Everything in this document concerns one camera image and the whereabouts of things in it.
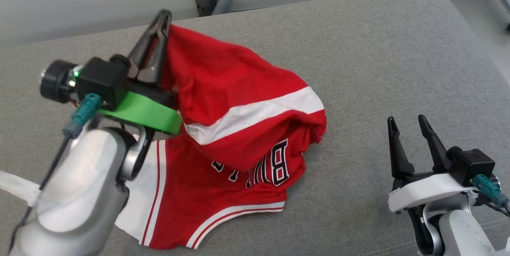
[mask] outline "gray fabric surface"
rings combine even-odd
[[[247,46],[300,75],[321,97],[328,131],[306,153],[284,212],[230,220],[196,251],[151,250],[114,229],[104,255],[416,255],[409,217],[391,214],[386,203],[390,115],[417,171],[432,168],[417,122],[425,114],[446,147],[491,156],[510,192],[510,91],[448,0],[317,0],[175,24]],[[40,69],[54,59],[127,53],[143,30],[0,51],[0,170],[38,183],[62,140],[73,108],[40,98]],[[21,200],[0,191],[1,249],[23,212]],[[474,214],[503,248],[510,222],[488,208]]]

